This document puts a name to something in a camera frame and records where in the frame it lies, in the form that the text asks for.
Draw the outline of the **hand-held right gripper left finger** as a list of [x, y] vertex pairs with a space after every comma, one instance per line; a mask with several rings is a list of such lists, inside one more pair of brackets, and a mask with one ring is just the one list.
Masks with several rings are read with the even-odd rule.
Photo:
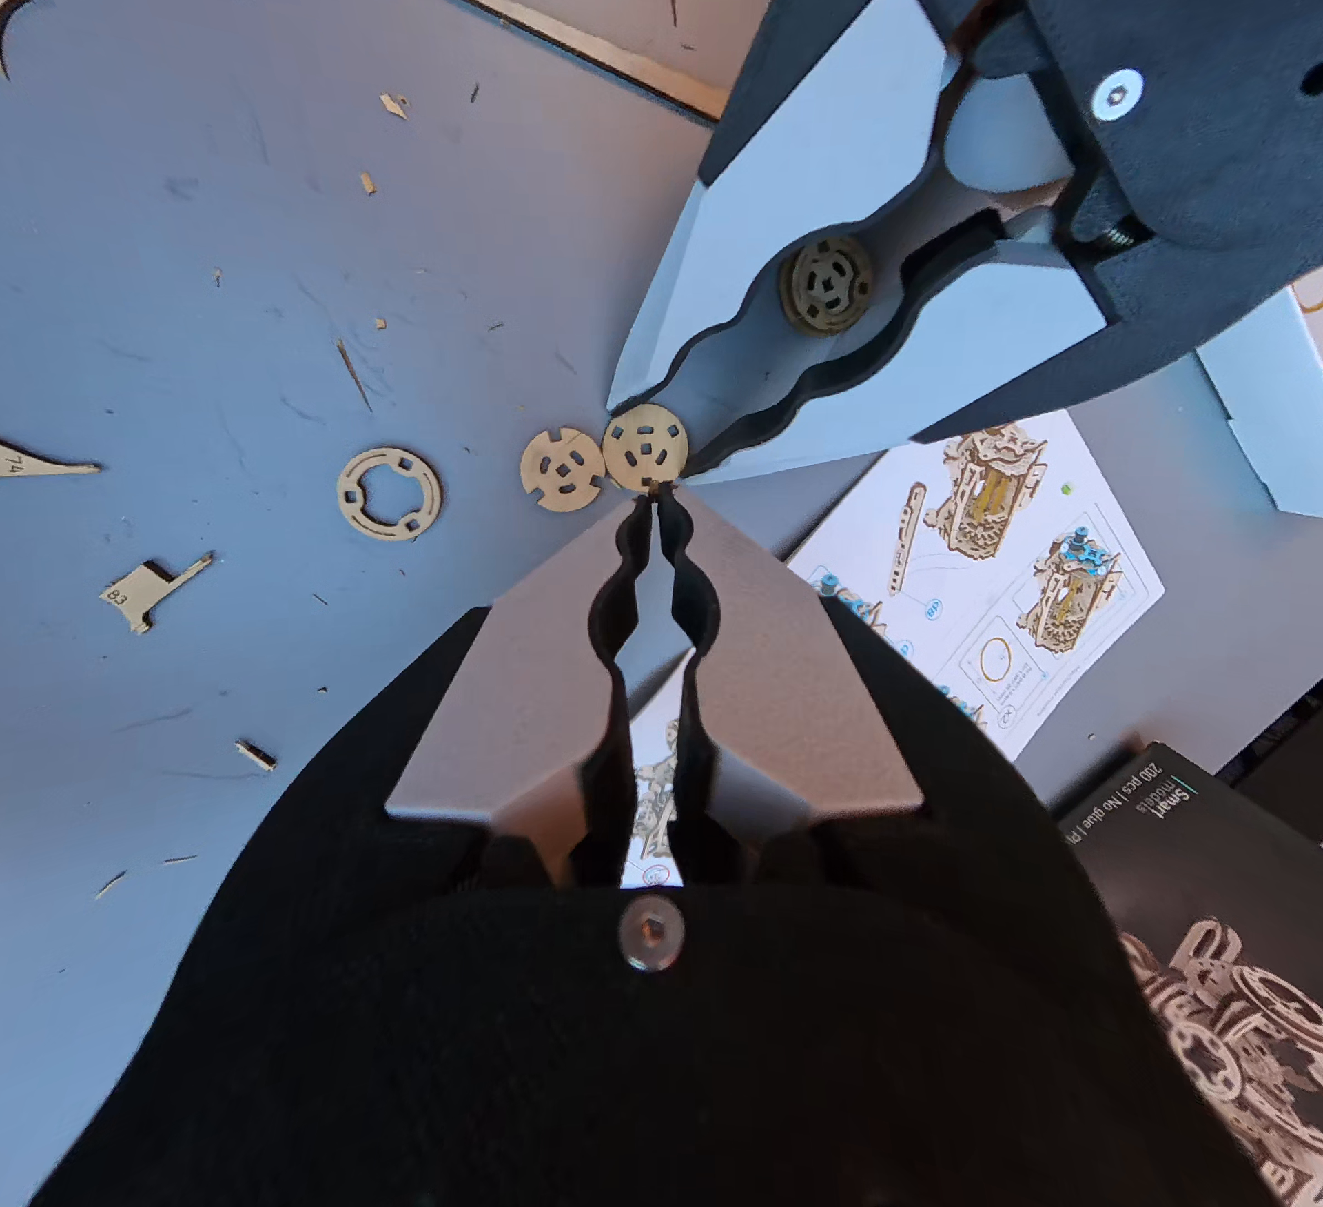
[[640, 496], [491, 606], [389, 816], [524, 839], [557, 885], [620, 885], [636, 785], [617, 657], [651, 536]]

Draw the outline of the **small hooked wooden piece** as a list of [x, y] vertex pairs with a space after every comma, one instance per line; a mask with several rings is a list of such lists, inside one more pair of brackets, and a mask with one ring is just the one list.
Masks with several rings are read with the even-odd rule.
[[127, 575], [112, 582], [101, 593], [101, 600], [112, 606], [126, 619], [133, 635], [146, 635], [153, 626], [152, 612], [156, 606], [186, 586], [213, 560], [214, 554], [204, 554], [177, 575], [164, 571], [153, 560], [142, 561]]

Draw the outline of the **long wooden strip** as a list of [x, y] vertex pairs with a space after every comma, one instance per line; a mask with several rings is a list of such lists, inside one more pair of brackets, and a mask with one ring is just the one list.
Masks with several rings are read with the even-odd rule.
[[729, 89], [708, 85], [643, 55], [589, 35], [534, 8], [514, 0], [458, 0], [499, 26], [549, 45], [667, 107], [715, 127], [729, 102]]

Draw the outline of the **dark slotted wooden disc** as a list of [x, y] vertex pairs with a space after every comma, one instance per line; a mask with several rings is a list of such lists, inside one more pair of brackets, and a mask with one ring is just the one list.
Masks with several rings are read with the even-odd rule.
[[782, 261], [776, 279], [784, 319], [809, 338], [834, 338], [859, 323], [872, 286], [872, 258], [851, 236], [802, 244]]

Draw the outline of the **pointed wooden piece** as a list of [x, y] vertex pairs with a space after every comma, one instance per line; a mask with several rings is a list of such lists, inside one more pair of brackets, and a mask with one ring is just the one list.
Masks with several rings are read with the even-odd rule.
[[8, 445], [4, 441], [1, 441], [0, 456], [1, 478], [94, 475], [103, 471], [102, 467], [97, 464], [62, 464], [51, 462], [26, 449]]

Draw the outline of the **black puzzle box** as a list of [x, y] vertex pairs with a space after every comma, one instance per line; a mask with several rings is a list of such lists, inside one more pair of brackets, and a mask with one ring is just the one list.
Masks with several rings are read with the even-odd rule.
[[1281, 1205], [1320, 1205], [1320, 848], [1161, 744], [1060, 828], [1188, 1080]]

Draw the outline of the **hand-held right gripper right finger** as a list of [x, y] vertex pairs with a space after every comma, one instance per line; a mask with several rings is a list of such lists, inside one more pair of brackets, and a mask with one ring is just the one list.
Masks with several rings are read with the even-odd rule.
[[906, 816], [923, 794], [822, 599], [681, 489], [656, 499], [683, 669], [669, 849], [683, 885], [736, 884], [770, 841]]

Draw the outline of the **white instruction booklet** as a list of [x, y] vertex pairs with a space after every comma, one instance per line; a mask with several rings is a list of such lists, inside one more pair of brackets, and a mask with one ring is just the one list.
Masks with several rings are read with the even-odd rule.
[[[885, 453], [787, 571], [834, 621], [909, 662], [1014, 763], [1162, 599], [1158, 571], [1067, 413]], [[664, 838], [682, 675], [631, 727], [639, 812], [624, 885], [676, 885]]]

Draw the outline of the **round wooden disc square holes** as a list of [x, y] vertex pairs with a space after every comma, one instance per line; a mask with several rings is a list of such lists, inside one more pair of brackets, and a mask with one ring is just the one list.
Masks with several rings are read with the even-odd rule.
[[636, 405], [609, 421], [602, 438], [609, 477], [631, 495], [682, 477], [687, 460], [685, 427], [660, 405]]

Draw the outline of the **white cardboard box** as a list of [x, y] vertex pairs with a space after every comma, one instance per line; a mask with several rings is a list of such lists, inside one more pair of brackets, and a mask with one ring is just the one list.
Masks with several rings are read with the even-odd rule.
[[1321, 516], [1321, 271], [1197, 351], [1251, 470], [1281, 513]]

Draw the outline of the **notched round wooden disc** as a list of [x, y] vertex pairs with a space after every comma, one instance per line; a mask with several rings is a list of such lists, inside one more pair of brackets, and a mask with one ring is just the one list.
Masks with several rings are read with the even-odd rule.
[[566, 514], [586, 509], [600, 495], [606, 475], [597, 442], [586, 434], [560, 428], [534, 437], [520, 456], [520, 486], [538, 507]]

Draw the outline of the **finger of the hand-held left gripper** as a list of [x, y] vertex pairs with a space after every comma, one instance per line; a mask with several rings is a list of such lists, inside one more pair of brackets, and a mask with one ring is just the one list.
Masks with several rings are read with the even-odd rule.
[[625, 338], [609, 409], [653, 392], [690, 341], [733, 322], [786, 248], [867, 221], [917, 181], [948, 59], [919, 0], [870, 0], [721, 174], [694, 182]]
[[818, 362], [776, 403], [690, 456], [685, 480], [791, 471], [909, 442], [1096, 334], [1104, 316], [1029, 210], [981, 211], [906, 261], [901, 294], [866, 343]]

